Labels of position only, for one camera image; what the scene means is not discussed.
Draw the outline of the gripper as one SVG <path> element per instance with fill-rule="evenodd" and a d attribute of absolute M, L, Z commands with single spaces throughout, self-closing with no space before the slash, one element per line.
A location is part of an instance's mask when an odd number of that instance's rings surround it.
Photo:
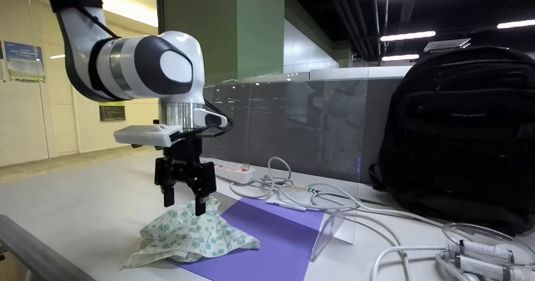
<path fill-rule="evenodd" d="M 163 158 L 155 159 L 154 182 L 161 189 L 164 207 L 175 203 L 175 183 L 186 182 L 195 196 L 195 216 L 206 213 L 206 204 L 217 191 L 217 184 L 214 163 L 200 162 L 202 151 L 202 138 L 191 135 L 164 147 Z"/>

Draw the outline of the white green patterned cloth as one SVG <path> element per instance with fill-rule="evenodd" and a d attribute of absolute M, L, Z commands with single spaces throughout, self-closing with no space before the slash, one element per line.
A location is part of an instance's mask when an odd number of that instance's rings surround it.
<path fill-rule="evenodd" d="M 218 214 L 219 205 L 218 199 L 209 197 L 201 216 L 195 215 L 194 201 L 172 207 L 140 230 L 148 244 L 133 253 L 123 267 L 136 268 L 166 258 L 193 263 L 237 249 L 259 249 L 256 237 L 231 226 Z"/>

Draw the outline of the clear glass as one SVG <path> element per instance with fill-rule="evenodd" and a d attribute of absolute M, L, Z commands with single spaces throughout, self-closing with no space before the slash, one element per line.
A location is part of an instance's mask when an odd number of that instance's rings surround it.
<path fill-rule="evenodd" d="M 515 263 L 505 263 L 493 259 L 474 259 L 522 270 L 527 281 L 535 281 L 535 251 L 514 237 L 491 228 L 461 223 L 445 224 L 443 234 L 446 238 L 445 251 L 437 255 L 436 261 L 440 268 L 456 281 L 475 281 L 464 276 L 462 271 L 457 269 L 453 263 L 456 254 L 463 255 L 458 251 L 458 240 L 460 239 L 487 245 L 504 245 L 514 253 Z"/>

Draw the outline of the white power strip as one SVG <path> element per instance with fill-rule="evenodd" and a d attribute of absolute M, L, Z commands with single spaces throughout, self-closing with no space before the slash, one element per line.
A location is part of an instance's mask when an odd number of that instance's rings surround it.
<path fill-rule="evenodd" d="M 201 163 L 214 163 L 215 174 L 217 177 L 235 182 L 238 184 L 246 184 L 254 178 L 255 168 L 248 163 L 235 163 L 224 161 L 216 158 L 200 158 Z"/>

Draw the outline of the purple paper sheet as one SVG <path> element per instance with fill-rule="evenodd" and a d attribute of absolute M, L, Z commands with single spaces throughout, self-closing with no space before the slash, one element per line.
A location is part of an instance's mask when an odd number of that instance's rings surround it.
<path fill-rule="evenodd" d="M 260 241 L 257 250 L 237 250 L 219 258 L 173 265 L 212 281 L 303 281 L 323 213 L 297 211 L 240 199 L 222 213 L 233 227 Z"/>

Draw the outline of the white flat packet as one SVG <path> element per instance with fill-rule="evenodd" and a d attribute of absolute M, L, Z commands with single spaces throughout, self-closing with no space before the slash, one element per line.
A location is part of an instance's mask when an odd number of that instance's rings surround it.
<path fill-rule="evenodd" d="M 310 207 L 310 205 L 313 205 L 311 200 L 315 192 L 316 190 L 313 188 L 291 185 L 278 188 L 265 202 L 297 211 L 316 211 L 316 209 Z"/>

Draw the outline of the grey desk divider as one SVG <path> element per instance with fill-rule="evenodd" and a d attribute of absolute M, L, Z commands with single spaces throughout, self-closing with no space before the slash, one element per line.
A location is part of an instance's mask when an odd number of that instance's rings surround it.
<path fill-rule="evenodd" d="M 234 127 L 203 141 L 203 155 L 372 184 L 393 91 L 410 66 L 313 69 L 208 85 L 204 96 Z"/>

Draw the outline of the clear acrylic stand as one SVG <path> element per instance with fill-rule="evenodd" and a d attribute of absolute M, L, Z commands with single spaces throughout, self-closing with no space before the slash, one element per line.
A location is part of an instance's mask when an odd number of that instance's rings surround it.
<path fill-rule="evenodd" d="M 310 261 L 315 262 L 325 247 L 333 240 L 353 245 L 355 240 L 355 223 L 346 216 L 346 212 L 335 210 L 328 212 L 321 224 Z"/>

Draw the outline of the black backpack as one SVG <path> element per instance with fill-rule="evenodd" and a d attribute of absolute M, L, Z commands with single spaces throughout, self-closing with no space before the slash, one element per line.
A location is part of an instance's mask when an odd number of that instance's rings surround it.
<path fill-rule="evenodd" d="M 391 96 L 368 173 L 413 214 L 535 231 L 535 59 L 476 46 L 418 60 Z"/>

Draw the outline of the white tube with black cap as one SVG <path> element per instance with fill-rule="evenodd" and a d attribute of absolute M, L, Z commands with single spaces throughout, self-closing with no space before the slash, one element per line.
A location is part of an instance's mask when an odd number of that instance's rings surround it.
<path fill-rule="evenodd" d="M 515 263 L 514 253 L 504 245 L 487 245 L 469 240 L 458 240 L 458 251 L 466 256 Z"/>
<path fill-rule="evenodd" d="M 522 270 L 456 254 L 453 263 L 464 276 L 475 281 L 527 281 Z"/>

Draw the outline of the dark wall sign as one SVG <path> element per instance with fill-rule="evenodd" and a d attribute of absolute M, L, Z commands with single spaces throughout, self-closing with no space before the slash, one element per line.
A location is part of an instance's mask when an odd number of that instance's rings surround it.
<path fill-rule="evenodd" d="M 99 102 L 101 122 L 126 121 L 125 102 Z"/>

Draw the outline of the grey rail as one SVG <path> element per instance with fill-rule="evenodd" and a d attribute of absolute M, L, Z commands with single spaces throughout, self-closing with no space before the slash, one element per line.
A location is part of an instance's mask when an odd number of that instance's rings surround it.
<path fill-rule="evenodd" d="M 37 281 L 96 281 L 6 215 L 0 215 L 0 245 Z"/>

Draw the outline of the blue wall poster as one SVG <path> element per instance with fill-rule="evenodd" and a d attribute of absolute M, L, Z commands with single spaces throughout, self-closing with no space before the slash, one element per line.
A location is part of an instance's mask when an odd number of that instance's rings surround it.
<path fill-rule="evenodd" d="M 46 83 L 43 52 L 39 46 L 4 41 L 8 81 Z"/>

